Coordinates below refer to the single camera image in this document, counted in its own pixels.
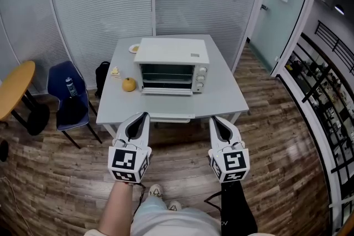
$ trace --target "sneaker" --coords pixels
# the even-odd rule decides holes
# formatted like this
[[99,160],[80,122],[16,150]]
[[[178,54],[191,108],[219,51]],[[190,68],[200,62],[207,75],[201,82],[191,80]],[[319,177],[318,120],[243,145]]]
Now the sneaker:
[[168,205],[167,209],[169,211],[180,211],[182,209],[182,205],[178,201],[171,201],[170,204]]
[[163,195],[164,195],[164,191],[159,184],[154,184],[153,186],[150,187],[149,196],[162,198]]

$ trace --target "glass door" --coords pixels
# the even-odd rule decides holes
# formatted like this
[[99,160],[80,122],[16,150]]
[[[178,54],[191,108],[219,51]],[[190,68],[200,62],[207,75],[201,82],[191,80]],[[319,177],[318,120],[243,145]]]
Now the glass door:
[[305,0],[263,0],[250,48],[271,72],[293,32]]

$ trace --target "black railing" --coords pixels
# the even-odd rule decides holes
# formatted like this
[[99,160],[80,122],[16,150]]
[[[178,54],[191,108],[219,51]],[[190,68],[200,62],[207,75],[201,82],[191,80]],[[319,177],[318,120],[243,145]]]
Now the black railing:
[[[335,161],[331,173],[338,175],[344,200],[354,195],[354,93],[329,57],[304,33],[301,37],[312,49],[297,44],[287,69],[324,130]],[[352,211],[352,202],[342,205],[342,225]]]
[[346,46],[346,44],[321,21],[319,21],[315,34],[338,55],[349,69],[349,72],[353,73],[354,53],[348,48],[348,46]]

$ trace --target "window blinds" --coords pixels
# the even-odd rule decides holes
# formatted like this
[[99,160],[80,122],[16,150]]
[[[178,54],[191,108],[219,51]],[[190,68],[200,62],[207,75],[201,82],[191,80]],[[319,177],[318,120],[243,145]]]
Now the window blinds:
[[16,57],[20,62],[36,63],[33,85],[39,92],[45,91],[49,68],[68,60],[49,0],[0,0],[0,14]]
[[152,0],[53,0],[65,42],[89,88],[119,38],[152,35]]
[[157,35],[210,34],[231,68],[254,0],[155,0]]

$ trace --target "backpack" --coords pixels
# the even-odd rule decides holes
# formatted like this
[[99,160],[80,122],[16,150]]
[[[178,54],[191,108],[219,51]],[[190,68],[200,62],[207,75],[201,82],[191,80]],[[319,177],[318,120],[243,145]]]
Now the backpack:
[[101,98],[103,86],[105,85],[105,80],[110,69],[110,64],[108,61],[104,61],[96,69],[96,83],[97,83],[97,92],[95,96]]

